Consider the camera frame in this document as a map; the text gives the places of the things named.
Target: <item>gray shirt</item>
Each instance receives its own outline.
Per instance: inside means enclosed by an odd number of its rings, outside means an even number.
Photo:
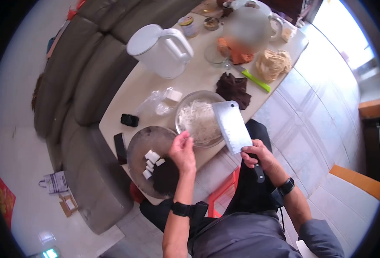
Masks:
[[[318,258],[343,257],[342,246],[325,220],[312,219],[302,224],[303,240]],[[216,219],[195,238],[192,257],[302,257],[286,242],[285,234],[274,211],[239,212]]]

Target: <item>white table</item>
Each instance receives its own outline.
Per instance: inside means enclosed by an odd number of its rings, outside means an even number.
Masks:
[[[120,123],[121,114],[135,114],[137,107],[151,94],[153,90],[165,90],[168,87],[173,87],[174,89],[182,92],[182,98],[187,94],[198,90],[211,90],[216,91],[216,82],[219,80],[220,76],[227,70],[222,68],[212,67],[204,58],[204,49],[215,44],[216,39],[222,36],[223,27],[216,31],[208,31],[203,27],[203,20],[206,18],[202,15],[190,13],[189,15],[194,17],[194,23],[199,25],[199,34],[189,39],[190,45],[194,50],[194,58],[189,62],[186,70],[178,77],[173,80],[166,80],[158,75],[149,72],[145,66],[139,62],[136,67],[128,75],[127,79],[123,82],[120,89],[115,94],[113,100],[108,106],[103,118],[100,121],[100,131],[103,134],[104,139],[109,145],[110,149],[117,157],[114,136],[118,133],[124,134],[124,144],[126,148],[128,147],[131,138],[139,130],[148,126],[163,126],[170,129],[175,129],[174,116],[175,111],[171,113],[170,116],[161,117],[146,117],[146,119],[140,119],[138,127],[129,127]],[[173,26],[173,28],[180,29],[179,25]],[[286,50],[289,52],[293,64],[299,59],[300,54],[308,45],[308,39],[301,32],[297,31],[296,35],[286,43],[283,39],[271,42],[268,48],[272,50]],[[255,59],[249,64],[243,65],[244,68],[248,69],[249,72],[259,78],[255,68]],[[244,77],[234,68],[227,72],[231,72],[235,77]],[[247,122],[263,103],[270,97],[270,95],[276,90],[280,82],[286,74],[281,74],[274,82],[268,83],[272,88],[270,93],[257,86],[251,80],[247,80],[247,93],[252,97],[250,100],[250,105],[246,110],[241,111],[243,119]],[[195,156],[197,162],[197,169],[201,168],[206,162],[208,162],[216,153],[220,151],[225,145],[222,141],[215,147],[209,149],[195,149]],[[126,173],[130,176],[130,172],[127,165],[123,165]],[[156,199],[143,193],[146,198],[154,205],[158,205],[162,200]]]

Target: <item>gray leather sofa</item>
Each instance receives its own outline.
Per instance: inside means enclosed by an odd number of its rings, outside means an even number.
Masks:
[[[126,44],[147,24],[170,28],[200,2],[87,0],[47,62],[34,126],[46,139],[54,170],[65,171],[79,212],[96,234],[133,206],[131,180],[98,129],[110,101],[137,64]]]

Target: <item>white kettle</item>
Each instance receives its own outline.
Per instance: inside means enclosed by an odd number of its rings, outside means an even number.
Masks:
[[[127,43],[127,53],[162,78],[173,79],[184,72],[194,51],[175,28],[150,24],[139,29]]]

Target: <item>shredded radish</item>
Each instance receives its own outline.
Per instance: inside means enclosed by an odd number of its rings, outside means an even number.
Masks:
[[[195,100],[183,107],[178,114],[178,124],[187,130],[198,145],[208,145],[221,137],[220,127],[211,103]]]

